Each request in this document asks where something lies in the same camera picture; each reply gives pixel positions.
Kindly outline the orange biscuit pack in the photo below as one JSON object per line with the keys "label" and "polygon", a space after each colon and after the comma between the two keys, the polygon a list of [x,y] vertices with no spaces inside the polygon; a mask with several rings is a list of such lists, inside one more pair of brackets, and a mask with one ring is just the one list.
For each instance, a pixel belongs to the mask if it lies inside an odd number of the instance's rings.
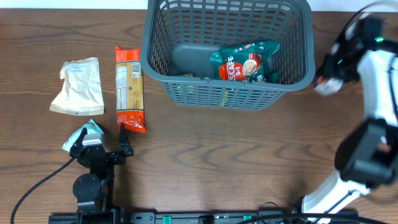
{"label": "orange biscuit pack", "polygon": [[116,118],[119,127],[145,133],[144,82],[140,54],[140,48],[115,48]]}

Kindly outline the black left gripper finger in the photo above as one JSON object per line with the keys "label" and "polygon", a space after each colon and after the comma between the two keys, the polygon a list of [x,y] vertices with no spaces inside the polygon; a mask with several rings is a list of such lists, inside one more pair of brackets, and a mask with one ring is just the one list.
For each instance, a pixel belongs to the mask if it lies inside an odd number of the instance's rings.
{"label": "black left gripper finger", "polygon": [[77,138],[77,140],[73,143],[73,148],[79,148],[83,145],[83,138],[87,135],[87,129],[83,128]]}
{"label": "black left gripper finger", "polygon": [[119,146],[121,147],[121,150],[124,151],[124,152],[130,152],[131,151],[131,144],[130,144],[128,138],[127,138],[126,129],[124,127],[124,123],[120,124]]}

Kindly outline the Kleenex tissue multipack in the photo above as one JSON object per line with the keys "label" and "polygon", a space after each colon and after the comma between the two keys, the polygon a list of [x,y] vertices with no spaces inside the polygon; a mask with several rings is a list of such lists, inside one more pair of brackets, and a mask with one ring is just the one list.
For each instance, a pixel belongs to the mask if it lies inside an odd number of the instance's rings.
{"label": "Kleenex tissue multipack", "polygon": [[322,96],[330,96],[340,91],[342,86],[342,80],[320,77],[315,82],[314,90]]}

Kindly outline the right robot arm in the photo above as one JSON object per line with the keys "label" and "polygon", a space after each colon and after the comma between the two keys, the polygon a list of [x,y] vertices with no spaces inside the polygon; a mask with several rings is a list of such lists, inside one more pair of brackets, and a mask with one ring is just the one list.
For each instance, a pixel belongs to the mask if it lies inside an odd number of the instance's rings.
{"label": "right robot arm", "polygon": [[360,81],[364,119],[339,145],[335,170],[302,197],[302,223],[330,223],[332,215],[397,179],[397,42],[382,36],[383,21],[363,15],[345,26],[318,69],[315,91],[329,96]]}

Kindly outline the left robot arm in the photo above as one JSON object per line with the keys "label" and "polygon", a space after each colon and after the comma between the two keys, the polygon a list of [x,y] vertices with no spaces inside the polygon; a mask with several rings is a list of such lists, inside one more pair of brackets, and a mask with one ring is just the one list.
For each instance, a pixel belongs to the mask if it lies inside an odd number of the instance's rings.
{"label": "left robot arm", "polygon": [[103,135],[89,134],[83,128],[70,149],[70,156],[90,170],[73,184],[78,223],[129,223],[125,209],[113,205],[114,167],[125,164],[126,158],[134,155],[123,124],[119,130],[119,146],[120,151],[106,152]]}

